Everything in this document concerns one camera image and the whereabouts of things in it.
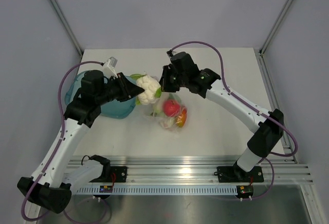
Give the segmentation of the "white cauliflower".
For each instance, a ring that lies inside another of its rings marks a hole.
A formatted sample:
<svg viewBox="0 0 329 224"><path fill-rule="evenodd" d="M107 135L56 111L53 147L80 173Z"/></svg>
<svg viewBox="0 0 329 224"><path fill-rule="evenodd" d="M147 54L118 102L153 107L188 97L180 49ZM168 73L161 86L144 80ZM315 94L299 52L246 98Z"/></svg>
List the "white cauliflower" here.
<svg viewBox="0 0 329 224"><path fill-rule="evenodd" d="M144 89L144 92L136 98L137 105L154 104L160 98L162 91L157 79L148 74L132 74L130 77L136 81L136 85Z"/></svg>

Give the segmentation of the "red tomato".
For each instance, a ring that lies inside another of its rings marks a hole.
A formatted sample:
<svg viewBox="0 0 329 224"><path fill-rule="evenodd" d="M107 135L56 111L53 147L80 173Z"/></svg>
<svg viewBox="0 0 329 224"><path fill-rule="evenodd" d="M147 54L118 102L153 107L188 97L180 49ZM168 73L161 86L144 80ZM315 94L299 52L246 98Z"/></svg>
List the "red tomato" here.
<svg viewBox="0 0 329 224"><path fill-rule="evenodd" d="M180 104L173 99L168 99L162 106L163 112L168 117L175 117L180 112Z"/></svg>

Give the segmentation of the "clear pink zip top bag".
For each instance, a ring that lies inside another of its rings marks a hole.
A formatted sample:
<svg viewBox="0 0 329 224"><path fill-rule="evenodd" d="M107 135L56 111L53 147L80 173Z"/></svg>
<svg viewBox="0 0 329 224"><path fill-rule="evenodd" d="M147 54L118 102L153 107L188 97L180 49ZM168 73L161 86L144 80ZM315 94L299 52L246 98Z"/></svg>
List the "clear pink zip top bag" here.
<svg viewBox="0 0 329 224"><path fill-rule="evenodd" d="M170 131L181 130L185 126L188 109L177 94L163 91L159 81L147 74L136 84L144 89L137 99L140 105L146 107L145 115L149 119Z"/></svg>

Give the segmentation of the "white eggplant green stem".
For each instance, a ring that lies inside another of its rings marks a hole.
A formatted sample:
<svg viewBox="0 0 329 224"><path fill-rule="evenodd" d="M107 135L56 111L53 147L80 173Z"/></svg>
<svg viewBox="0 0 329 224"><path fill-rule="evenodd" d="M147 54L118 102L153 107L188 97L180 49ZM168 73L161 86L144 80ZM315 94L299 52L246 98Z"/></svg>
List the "white eggplant green stem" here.
<svg viewBox="0 0 329 224"><path fill-rule="evenodd" d="M164 114L162 106L153 105L152 117L160 124L164 129L170 129L175 123L175 117L168 117Z"/></svg>

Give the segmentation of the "red orange mango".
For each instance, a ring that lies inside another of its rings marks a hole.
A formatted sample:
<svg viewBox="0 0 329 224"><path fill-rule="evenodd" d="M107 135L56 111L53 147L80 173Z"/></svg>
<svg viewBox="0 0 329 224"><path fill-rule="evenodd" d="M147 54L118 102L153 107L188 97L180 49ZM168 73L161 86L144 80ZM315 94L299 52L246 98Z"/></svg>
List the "red orange mango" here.
<svg viewBox="0 0 329 224"><path fill-rule="evenodd" d="M177 127L184 127L187 120L187 110L184 109L176 118L175 118L175 124Z"/></svg>

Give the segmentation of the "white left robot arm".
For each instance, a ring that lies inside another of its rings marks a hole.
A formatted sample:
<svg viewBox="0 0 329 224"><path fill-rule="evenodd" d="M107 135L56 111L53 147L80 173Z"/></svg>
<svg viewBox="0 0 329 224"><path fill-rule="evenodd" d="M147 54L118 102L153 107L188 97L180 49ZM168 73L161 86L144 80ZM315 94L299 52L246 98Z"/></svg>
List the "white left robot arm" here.
<svg viewBox="0 0 329 224"><path fill-rule="evenodd" d="M40 166L30 177L21 177L17 188L30 201L54 213L61 213L71 196L87 183L113 179L110 160L93 155L73 174L64 171L78 144L101 114L101 106L117 100L124 102L143 93L144 89L129 81L123 73L106 78L99 70L90 70L68 104L60 131Z"/></svg>

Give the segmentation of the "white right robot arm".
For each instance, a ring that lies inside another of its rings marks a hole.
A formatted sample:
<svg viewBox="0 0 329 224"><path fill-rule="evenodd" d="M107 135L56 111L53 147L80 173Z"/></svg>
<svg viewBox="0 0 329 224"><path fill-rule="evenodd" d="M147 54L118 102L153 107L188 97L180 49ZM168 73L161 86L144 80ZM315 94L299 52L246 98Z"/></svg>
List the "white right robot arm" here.
<svg viewBox="0 0 329 224"><path fill-rule="evenodd" d="M227 180L248 182L252 170L266 158L283 136L283 113L275 109L258 109L249 100L234 93L224 84L224 78L209 68L200 70L186 52L174 54L167 51L169 65L163 67L160 85L164 92L177 92L185 87L191 93L208 99L244 123L253 133L247 147L233 166L229 167Z"/></svg>

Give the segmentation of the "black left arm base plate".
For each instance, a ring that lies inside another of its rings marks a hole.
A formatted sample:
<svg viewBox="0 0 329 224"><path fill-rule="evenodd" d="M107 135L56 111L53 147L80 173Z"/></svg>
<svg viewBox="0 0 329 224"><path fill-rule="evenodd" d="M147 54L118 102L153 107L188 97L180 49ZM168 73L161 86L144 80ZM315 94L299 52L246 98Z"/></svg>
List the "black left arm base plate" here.
<svg viewBox="0 0 329 224"><path fill-rule="evenodd" d="M98 178L93 179L91 182L97 183L125 183L127 178L127 166L110 166L109 169L103 169Z"/></svg>

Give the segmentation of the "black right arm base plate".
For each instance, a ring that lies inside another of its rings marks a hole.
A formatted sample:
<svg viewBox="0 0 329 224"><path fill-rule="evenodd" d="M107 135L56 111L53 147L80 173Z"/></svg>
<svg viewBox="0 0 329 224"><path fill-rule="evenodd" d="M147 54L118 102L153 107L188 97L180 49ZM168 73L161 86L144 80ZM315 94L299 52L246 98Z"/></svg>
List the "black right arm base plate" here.
<svg viewBox="0 0 329 224"><path fill-rule="evenodd" d="M250 172L239 170L234 166L218 166L213 173L219 183L262 183L263 171L260 166L255 166Z"/></svg>

